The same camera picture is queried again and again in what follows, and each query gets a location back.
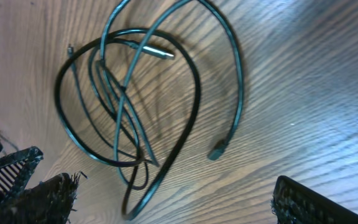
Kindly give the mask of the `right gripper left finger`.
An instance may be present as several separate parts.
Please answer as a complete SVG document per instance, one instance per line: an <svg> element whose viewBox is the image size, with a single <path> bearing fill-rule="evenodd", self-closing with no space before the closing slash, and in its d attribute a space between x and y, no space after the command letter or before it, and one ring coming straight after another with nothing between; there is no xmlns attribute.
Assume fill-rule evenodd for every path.
<svg viewBox="0 0 358 224"><path fill-rule="evenodd" d="M0 204L3 223L66 223L69 221L82 174L58 174Z"/></svg>

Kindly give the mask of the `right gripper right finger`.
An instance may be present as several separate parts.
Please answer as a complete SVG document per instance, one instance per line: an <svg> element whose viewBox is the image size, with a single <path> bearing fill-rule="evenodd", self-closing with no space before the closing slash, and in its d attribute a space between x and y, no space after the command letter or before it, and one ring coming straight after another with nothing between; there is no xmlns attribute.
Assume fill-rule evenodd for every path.
<svg viewBox="0 0 358 224"><path fill-rule="evenodd" d="M358 214L285 175L277 178L271 208L280 224L358 223Z"/></svg>

